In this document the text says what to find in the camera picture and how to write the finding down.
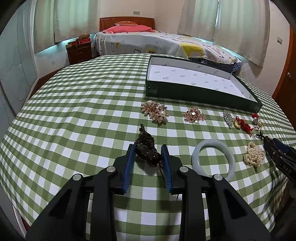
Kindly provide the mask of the frosted glass wardrobe door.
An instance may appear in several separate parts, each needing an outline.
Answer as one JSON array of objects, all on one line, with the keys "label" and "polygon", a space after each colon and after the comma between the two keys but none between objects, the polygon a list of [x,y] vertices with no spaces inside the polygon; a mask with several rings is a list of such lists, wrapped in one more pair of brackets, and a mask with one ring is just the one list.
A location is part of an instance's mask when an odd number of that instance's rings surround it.
[{"label": "frosted glass wardrobe door", "polygon": [[37,80],[31,41],[32,1],[25,1],[1,33],[1,138]]}]

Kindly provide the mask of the dark carved bead pendant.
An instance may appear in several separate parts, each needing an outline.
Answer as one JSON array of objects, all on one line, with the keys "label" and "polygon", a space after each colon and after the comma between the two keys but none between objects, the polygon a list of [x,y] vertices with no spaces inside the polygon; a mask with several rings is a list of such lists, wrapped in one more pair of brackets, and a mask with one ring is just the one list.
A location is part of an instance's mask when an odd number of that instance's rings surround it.
[{"label": "dark carved bead pendant", "polygon": [[150,167],[157,167],[162,164],[161,154],[155,148],[154,137],[145,130],[143,124],[140,124],[140,134],[134,142],[135,153]]}]

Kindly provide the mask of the silver crystal brooch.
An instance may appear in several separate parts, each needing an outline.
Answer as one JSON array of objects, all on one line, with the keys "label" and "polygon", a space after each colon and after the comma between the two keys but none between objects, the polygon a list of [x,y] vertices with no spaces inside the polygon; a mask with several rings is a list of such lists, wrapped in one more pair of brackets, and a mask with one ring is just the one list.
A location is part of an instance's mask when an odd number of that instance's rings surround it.
[{"label": "silver crystal brooch", "polygon": [[224,121],[226,122],[227,126],[231,128],[233,126],[233,120],[232,120],[232,115],[229,113],[229,111],[225,110],[223,111],[223,118]]}]

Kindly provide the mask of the pink pillow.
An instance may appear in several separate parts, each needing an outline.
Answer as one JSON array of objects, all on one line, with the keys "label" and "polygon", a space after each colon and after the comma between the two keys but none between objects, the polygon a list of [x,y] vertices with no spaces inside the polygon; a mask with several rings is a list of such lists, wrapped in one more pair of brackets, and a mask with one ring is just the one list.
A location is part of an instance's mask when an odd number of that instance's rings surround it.
[{"label": "pink pillow", "polygon": [[102,31],[106,34],[117,34],[117,33],[135,33],[135,32],[155,32],[151,27],[145,25],[136,26],[114,26]]}]

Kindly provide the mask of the rose gold flower brooch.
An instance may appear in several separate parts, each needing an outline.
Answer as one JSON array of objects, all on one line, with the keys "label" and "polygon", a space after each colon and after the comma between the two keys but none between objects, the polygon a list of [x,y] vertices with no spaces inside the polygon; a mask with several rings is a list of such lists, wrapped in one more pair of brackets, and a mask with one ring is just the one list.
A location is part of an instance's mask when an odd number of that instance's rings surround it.
[{"label": "rose gold flower brooch", "polygon": [[189,123],[199,123],[200,121],[205,121],[207,119],[205,114],[203,114],[196,107],[192,107],[188,111],[183,113],[183,117],[185,121]]}]

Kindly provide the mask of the green white checkered tablecloth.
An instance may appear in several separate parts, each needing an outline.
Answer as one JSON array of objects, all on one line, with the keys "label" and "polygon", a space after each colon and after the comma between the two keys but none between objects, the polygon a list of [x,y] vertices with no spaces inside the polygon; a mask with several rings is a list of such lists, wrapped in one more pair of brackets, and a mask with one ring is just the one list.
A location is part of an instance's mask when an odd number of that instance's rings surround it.
[{"label": "green white checkered tablecloth", "polygon": [[[224,142],[236,159],[230,184],[272,231],[287,178],[268,156],[257,171],[243,163],[247,145],[263,148],[262,141],[230,129],[224,108],[212,105],[156,100],[167,106],[168,123],[152,123],[140,109],[147,99],[149,58],[105,56],[66,67],[24,104],[1,142],[1,185],[16,210],[33,224],[70,177],[97,174],[124,155],[142,123],[158,151],[166,144],[169,153],[190,168],[200,141]],[[278,104],[242,81],[263,104],[258,113],[263,133],[295,148],[295,130]],[[193,106],[205,114],[205,121],[184,121],[183,113]],[[177,200],[168,193],[158,168],[137,161],[128,192],[114,201],[118,240],[178,240],[182,195]]]}]

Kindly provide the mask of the right white curtain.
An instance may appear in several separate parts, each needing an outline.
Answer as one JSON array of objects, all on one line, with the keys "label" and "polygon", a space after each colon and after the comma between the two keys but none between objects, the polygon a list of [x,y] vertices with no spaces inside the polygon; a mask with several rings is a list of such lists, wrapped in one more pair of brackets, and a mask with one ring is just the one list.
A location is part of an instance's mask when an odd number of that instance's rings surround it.
[{"label": "right white curtain", "polygon": [[222,46],[263,66],[270,30],[268,1],[185,1],[178,33]]}]

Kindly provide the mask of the white curtain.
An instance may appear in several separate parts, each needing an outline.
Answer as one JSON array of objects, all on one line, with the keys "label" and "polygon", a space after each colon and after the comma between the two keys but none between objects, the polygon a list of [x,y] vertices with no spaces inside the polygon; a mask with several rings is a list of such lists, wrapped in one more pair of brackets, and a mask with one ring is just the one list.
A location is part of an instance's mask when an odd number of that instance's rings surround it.
[{"label": "white curtain", "polygon": [[178,33],[222,46],[263,66],[270,30],[268,1],[185,1]]},{"label": "white curtain", "polygon": [[100,1],[36,1],[34,52],[98,31]]}]

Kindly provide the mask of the left white curtain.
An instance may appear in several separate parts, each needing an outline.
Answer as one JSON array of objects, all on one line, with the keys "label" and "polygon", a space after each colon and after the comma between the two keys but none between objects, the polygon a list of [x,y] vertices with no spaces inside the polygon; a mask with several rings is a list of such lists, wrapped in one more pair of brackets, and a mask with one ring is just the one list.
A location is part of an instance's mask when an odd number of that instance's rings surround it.
[{"label": "left white curtain", "polygon": [[34,52],[98,31],[100,1],[36,1]]}]

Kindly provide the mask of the red boxes on nightstand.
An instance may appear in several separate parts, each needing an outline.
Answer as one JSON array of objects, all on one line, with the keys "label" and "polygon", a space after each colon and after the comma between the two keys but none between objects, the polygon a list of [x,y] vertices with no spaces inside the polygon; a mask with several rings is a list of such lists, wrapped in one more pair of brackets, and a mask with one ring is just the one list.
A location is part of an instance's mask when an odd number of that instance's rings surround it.
[{"label": "red boxes on nightstand", "polygon": [[66,45],[66,49],[70,48],[70,47],[73,47],[73,46],[80,45],[80,44],[89,43],[89,42],[91,42],[90,34],[82,34],[75,41],[69,42]]}]

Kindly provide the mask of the dark wooden nightstand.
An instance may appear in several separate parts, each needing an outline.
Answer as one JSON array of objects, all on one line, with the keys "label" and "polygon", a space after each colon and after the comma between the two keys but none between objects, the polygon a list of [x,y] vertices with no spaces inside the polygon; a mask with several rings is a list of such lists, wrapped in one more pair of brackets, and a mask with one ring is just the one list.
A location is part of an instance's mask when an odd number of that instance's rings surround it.
[{"label": "dark wooden nightstand", "polygon": [[70,65],[85,62],[93,58],[90,42],[74,45],[67,48],[66,50]]}]

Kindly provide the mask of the green tray white lining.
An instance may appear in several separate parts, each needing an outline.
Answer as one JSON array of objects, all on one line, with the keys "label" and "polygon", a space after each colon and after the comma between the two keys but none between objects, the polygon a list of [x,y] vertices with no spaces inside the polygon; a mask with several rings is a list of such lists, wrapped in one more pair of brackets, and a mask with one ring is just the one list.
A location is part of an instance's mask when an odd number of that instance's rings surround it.
[{"label": "green tray white lining", "polygon": [[262,108],[259,98],[235,74],[169,56],[150,56],[145,94],[250,113],[258,113]]}]

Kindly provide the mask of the bed with patterned sheet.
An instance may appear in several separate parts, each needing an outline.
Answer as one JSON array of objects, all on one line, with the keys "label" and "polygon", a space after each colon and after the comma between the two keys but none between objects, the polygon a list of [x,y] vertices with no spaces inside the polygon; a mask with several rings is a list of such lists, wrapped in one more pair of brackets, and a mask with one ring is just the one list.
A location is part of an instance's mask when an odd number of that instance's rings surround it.
[{"label": "bed with patterned sheet", "polygon": [[162,32],[134,32],[94,35],[93,45],[102,55],[153,53],[177,56],[227,72],[241,68],[239,57],[212,42]]}]

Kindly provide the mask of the red tassel gold charm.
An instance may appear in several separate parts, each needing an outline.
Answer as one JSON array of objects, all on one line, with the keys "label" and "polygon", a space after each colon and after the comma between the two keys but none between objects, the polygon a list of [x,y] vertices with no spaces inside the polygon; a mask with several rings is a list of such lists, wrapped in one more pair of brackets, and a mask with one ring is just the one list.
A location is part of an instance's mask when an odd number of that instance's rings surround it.
[{"label": "red tassel gold charm", "polygon": [[252,118],[253,118],[252,124],[253,124],[254,128],[257,128],[258,130],[261,130],[262,123],[261,123],[261,121],[259,119],[259,115],[257,113],[253,113]]}]

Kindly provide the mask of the rose gold pearl brooch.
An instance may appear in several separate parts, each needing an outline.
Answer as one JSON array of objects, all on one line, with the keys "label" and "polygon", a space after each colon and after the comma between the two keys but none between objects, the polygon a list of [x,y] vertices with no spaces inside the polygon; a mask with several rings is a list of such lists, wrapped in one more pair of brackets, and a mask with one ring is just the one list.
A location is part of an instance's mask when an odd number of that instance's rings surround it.
[{"label": "rose gold pearl brooch", "polygon": [[144,113],[144,115],[149,116],[149,118],[156,123],[168,122],[168,108],[164,104],[148,100],[141,104],[141,110]]}]

